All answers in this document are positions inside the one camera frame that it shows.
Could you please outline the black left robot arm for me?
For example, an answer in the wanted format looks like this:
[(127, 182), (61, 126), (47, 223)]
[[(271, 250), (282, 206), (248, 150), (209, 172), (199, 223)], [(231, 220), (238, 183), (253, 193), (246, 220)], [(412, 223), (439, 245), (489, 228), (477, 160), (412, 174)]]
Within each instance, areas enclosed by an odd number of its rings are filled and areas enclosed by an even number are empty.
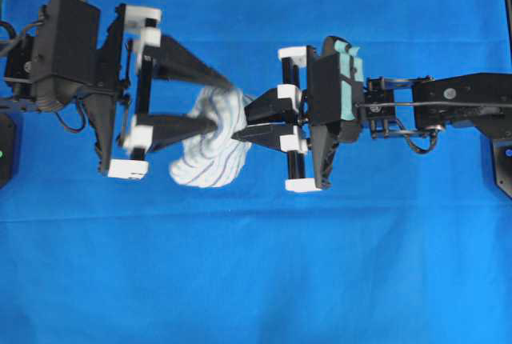
[(13, 112), (58, 114), (74, 104), (96, 136), (100, 174), (140, 179), (146, 155), (216, 129), (206, 117), (151, 114), (153, 80), (177, 80), (223, 90), (231, 82), (159, 29), (162, 12), (121, 4), (98, 44), (100, 11), (87, 0), (49, 0), (23, 30), (2, 23), (9, 97), (2, 129), (14, 136)]

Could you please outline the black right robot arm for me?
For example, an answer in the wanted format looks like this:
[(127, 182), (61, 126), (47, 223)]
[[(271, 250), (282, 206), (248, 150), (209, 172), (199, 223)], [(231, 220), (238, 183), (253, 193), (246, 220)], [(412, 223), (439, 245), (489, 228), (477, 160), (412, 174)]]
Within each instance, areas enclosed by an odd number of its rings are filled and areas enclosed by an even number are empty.
[(363, 130), (378, 138), (403, 138), (416, 154), (435, 148), (448, 126), (473, 127), (490, 140), (494, 180), (511, 192), (511, 76), (365, 78), (358, 48), (327, 37), (321, 50), (282, 48), (282, 83), (245, 108), (246, 126), (234, 133), (287, 157), (286, 188), (326, 190), (334, 156)]

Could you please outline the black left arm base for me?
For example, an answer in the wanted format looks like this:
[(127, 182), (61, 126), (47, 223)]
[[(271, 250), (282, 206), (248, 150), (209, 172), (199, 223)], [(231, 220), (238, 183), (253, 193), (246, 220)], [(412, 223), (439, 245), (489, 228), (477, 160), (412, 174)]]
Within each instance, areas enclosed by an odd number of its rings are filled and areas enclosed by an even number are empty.
[(16, 138), (17, 128), (15, 122), (7, 114), (1, 114), (1, 188), (13, 177)]

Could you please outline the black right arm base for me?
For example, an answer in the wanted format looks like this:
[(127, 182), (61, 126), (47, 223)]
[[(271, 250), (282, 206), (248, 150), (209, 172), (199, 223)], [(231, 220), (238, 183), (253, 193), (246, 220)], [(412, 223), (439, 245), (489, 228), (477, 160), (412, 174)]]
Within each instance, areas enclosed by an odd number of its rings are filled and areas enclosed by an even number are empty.
[(480, 137), (482, 176), (488, 190), (511, 202), (511, 139), (492, 140)]

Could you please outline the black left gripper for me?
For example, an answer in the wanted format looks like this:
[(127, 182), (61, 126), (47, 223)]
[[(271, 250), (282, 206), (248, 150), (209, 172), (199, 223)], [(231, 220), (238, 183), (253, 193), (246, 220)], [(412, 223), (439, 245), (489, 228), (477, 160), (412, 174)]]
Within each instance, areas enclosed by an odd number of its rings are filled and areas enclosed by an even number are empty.
[(39, 19), (30, 71), (36, 107), (57, 113), (71, 102), (77, 104), (95, 133), (100, 174), (140, 180), (149, 170), (143, 157), (146, 151), (216, 131), (215, 121), (205, 117), (138, 114), (132, 118), (131, 136), (122, 143), (135, 156), (112, 158), (116, 107), (129, 83), (120, 78), (125, 34), (136, 35), (137, 55), (154, 60), (155, 79), (224, 90), (234, 88), (234, 84), (171, 36), (161, 36), (160, 9), (119, 5), (102, 46), (97, 45), (100, 10), (87, 0), (49, 0)]

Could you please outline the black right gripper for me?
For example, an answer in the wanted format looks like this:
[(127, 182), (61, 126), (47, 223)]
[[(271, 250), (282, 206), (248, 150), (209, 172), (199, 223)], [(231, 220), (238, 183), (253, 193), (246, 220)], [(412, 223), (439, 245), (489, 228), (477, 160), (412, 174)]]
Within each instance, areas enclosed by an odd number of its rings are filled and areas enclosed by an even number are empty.
[[(284, 67), (294, 73), (306, 70), (306, 89), (284, 82), (245, 107), (251, 126), (233, 133), (232, 139), (286, 152), (288, 191), (328, 189), (339, 145), (358, 140), (362, 121), (356, 105), (363, 102), (363, 64), (358, 51), (336, 36), (325, 38), (320, 54), (313, 46), (281, 48), (278, 58)], [(305, 123), (310, 137), (299, 126), (272, 122)]]

